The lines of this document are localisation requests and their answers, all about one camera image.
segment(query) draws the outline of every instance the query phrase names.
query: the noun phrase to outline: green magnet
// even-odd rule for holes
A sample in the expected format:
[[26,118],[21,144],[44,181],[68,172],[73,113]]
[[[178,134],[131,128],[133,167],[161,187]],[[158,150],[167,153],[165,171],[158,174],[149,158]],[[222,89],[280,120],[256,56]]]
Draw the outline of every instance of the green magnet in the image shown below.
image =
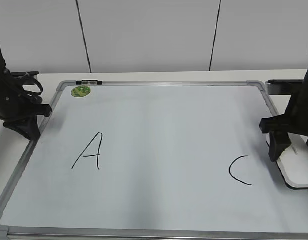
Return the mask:
[[91,88],[88,86],[77,86],[72,89],[70,94],[75,98],[82,98],[91,93]]

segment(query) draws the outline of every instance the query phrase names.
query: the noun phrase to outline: white table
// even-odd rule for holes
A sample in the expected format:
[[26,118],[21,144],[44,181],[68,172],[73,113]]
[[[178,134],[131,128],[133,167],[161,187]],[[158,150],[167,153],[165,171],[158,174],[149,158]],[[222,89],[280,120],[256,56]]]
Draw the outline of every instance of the white table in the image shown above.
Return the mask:
[[[145,73],[75,73],[40,74],[44,87],[43,102],[49,103],[62,81],[99,80],[111,82],[266,82],[272,79],[303,79],[306,70],[254,70],[254,71],[200,71],[200,72],[145,72]],[[285,111],[289,96],[272,96],[279,113]],[[28,140],[3,127],[0,121],[0,195],[20,160]]]

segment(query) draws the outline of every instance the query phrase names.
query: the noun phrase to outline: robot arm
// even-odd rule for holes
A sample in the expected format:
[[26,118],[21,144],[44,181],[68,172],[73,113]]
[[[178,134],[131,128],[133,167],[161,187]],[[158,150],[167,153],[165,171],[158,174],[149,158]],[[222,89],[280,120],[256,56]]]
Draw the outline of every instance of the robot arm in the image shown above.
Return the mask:
[[[10,73],[2,56],[0,47],[0,120],[4,127],[11,129],[29,140],[40,137],[37,116],[49,117],[52,112],[50,105],[41,104],[42,85],[33,75],[38,72]],[[24,85],[36,84],[40,92],[24,90]]]
[[276,94],[291,95],[284,114],[263,118],[259,125],[263,134],[269,134],[269,157],[275,162],[292,144],[288,133],[308,137],[308,70],[303,81],[271,80],[268,83],[276,89]]

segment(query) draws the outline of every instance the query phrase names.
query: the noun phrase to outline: whiteboard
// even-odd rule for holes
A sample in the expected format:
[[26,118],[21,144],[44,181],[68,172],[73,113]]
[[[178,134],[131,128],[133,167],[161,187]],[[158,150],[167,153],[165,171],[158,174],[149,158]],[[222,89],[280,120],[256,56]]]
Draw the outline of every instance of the whiteboard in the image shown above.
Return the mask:
[[[287,188],[268,157],[257,87],[102,85],[81,98],[73,88],[1,225],[308,233],[308,191]],[[240,156],[231,173],[250,185],[229,174]]]

